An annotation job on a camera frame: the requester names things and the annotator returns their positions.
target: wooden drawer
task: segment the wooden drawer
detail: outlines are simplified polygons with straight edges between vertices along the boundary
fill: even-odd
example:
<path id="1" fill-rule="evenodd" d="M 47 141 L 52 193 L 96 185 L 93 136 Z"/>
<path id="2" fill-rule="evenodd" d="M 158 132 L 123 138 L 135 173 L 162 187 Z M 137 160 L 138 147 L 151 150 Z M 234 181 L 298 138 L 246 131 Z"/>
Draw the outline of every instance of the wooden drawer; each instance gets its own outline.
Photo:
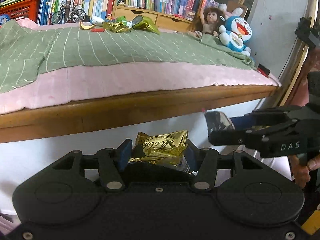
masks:
<path id="1" fill-rule="evenodd" d="M 127 9 L 120 9 L 120 8 L 116 8 L 115 15 L 113 15 L 112 17 L 116 19 L 119 16 L 125 16 L 125 18 L 128 21 L 131 21 L 133 18 L 135 18 L 138 15 L 147 16 L 151 18 L 151 20 L 154 23 L 156 22 L 156 19 L 157 19 L 157 14 L 154 14 L 154 13 L 140 12 L 136 10 L 127 10 Z"/>
<path id="2" fill-rule="evenodd" d="M 186 32 L 189 28 L 190 23 L 185 22 L 183 20 L 171 18 L 165 15 L 159 15 L 156 26 L 165 28 L 168 30 L 178 31 L 178 32 Z"/>

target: human hand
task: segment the human hand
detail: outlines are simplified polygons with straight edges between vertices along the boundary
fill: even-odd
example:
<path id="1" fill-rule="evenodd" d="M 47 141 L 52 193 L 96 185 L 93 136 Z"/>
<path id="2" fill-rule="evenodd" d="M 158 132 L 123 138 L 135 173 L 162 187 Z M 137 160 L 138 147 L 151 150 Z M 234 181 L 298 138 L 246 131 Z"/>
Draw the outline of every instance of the human hand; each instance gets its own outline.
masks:
<path id="1" fill-rule="evenodd" d="M 320 154 L 310 160 L 307 166 L 300 165 L 299 158 L 296 155 L 289 156 L 289 159 L 296 184 L 304 188 L 311 179 L 309 172 L 320 168 Z"/>

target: pink mattress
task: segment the pink mattress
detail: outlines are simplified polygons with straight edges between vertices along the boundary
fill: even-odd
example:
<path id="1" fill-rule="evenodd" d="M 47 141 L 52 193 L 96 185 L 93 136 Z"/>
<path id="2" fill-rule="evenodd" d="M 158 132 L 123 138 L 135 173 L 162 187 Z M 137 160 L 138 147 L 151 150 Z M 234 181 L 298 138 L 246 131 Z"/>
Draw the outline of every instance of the pink mattress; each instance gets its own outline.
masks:
<path id="1" fill-rule="evenodd" d="M 39 26 L 27 19 L 17 22 L 21 26 L 36 30 L 65 27 L 65 24 Z M 74 66 L 38 75 L 35 82 L 0 94 L 0 114 L 90 98 L 212 85 L 281 86 L 274 76 L 267 78 L 255 70 L 221 65 L 142 62 L 110 66 Z"/>

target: screw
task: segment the screw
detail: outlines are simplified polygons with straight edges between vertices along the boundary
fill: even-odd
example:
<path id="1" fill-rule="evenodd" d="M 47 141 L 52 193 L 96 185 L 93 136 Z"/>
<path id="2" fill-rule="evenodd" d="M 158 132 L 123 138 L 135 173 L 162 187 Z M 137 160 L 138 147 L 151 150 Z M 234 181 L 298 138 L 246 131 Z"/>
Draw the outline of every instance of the screw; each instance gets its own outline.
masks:
<path id="1" fill-rule="evenodd" d="M 294 240 L 296 238 L 296 234 L 294 232 L 289 232 L 285 235 L 286 240 Z"/>
<path id="2" fill-rule="evenodd" d="M 208 182 L 205 182 L 205 181 L 199 181 L 199 182 L 196 182 L 196 183 L 194 184 L 194 187 L 195 187 L 196 189 L 202 189 L 202 190 L 204 190 L 204 189 L 208 189 L 208 188 L 210 187 L 210 184 L 209 184 Z"/>
<path id="3" fill-rule="evenodd" d="M 107 188 L 109 189 L 120 189 L 122 187 L 122 183 L 118 181 L 111 181 L 107 184 Z"/>
<path id="4" fill-rule="evenodd" d="M 25 240 L 32 240 L 33 239 L 33 235 L 30 232 L 24 232 L 22 234 L 23 239 Z"/>

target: striped green blanket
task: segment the striped green blanket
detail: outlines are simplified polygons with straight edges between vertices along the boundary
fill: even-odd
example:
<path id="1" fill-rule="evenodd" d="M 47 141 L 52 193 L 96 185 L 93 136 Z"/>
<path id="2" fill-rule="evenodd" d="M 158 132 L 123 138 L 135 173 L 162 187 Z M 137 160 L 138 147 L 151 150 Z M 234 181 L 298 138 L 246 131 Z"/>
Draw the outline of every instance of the striped green blanket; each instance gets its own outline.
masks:
<path id="1" fill-rule="evenodd" d="M 0 93 L 29 84 L 38 74 L 63 67 L 148 61 L 255 68 L 242 54 L 236 58 L 223 45 L 213 49 L 185 34 L 158 35 L 136 30 L 93 33 L 77 27 L 37 31 L 20 27 L 14 20 L 0 28 Z"/>

